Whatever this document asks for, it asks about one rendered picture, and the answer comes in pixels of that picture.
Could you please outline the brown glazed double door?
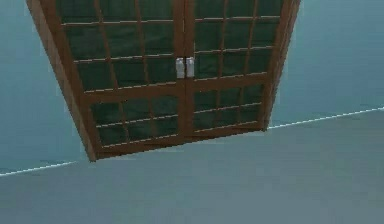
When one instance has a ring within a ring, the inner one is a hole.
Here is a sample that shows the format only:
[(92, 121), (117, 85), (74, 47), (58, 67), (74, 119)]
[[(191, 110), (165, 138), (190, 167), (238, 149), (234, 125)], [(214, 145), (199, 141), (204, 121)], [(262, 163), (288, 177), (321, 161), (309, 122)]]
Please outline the brown glazed double door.
[(90, 161), (266, 130), (301, 1), (25, 0)]

